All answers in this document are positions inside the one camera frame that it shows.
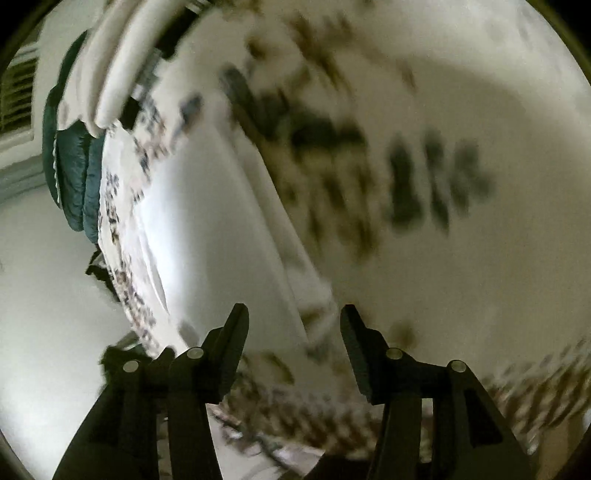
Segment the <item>floral bed sheet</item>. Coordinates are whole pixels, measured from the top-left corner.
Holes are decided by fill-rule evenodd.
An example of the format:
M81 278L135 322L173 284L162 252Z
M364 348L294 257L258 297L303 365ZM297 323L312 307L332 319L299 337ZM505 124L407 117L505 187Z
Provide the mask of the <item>floral bed sheet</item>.
M250 352L221 410L247 432L365 459L381 409L339 329L356 306L416 360L465 361L527 453L590 403L590 85L527 1L214 1L128 133L139 179L201 125L259 154L335 324ZM133 295L99 243L124 311Z

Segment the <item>cream folded blanket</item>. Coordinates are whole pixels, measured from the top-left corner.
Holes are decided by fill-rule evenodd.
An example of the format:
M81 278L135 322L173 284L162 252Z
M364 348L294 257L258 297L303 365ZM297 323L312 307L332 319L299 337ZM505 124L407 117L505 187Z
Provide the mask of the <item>cream folded blanket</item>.
M118 119L141 70L185 1L115 1L89 31L70 71L57 129L80 121L95 138Z

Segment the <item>dark green quilted pillow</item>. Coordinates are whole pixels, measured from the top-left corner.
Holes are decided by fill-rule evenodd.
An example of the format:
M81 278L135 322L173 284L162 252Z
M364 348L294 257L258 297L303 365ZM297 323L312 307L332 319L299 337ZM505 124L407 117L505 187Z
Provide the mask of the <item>dark green quilted pillow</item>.
M47 95L42 121L42 163L51 197L69 227L96 244L105 138L90 135L80 120L64 130L58 129L58 106L86 35L83 32L69 47L58 80Z

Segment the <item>white cloth garment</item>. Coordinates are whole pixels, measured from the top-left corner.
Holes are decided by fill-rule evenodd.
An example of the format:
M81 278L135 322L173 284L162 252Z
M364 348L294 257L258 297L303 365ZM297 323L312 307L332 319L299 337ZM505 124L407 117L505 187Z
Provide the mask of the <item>white cloth garment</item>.
M103 204L118 240L105 240L132 287L128 316L152 354L182 351L249 309L250 352L311 349L337 317L259 154L207 124L140 181L132 137L116 129L103 153Z

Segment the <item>black grey striped garment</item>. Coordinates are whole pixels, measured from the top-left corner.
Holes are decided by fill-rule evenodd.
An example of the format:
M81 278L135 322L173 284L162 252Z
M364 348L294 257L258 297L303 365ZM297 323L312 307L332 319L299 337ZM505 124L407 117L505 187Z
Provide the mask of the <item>black grey striped garment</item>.
M178 43L188 30L190 30L192 24L197 21L202 7L209 7L210 5L208 2L205 4L201 4L200 2L187 3L182 12L174 18L171 24L160 35L155 46L144 61L131 90L131 94L125 102L122 113L118 118L125 130L130 131L133 129L141 104L155 82L158 65L162 61L169 60L175 54Z

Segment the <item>window blinds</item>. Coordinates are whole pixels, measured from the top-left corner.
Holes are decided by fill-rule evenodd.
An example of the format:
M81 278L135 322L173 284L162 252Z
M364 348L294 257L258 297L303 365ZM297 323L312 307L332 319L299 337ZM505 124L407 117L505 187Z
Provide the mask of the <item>window blinds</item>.
M38 66L35 44L21 48L1 76L1 135L30 130Z

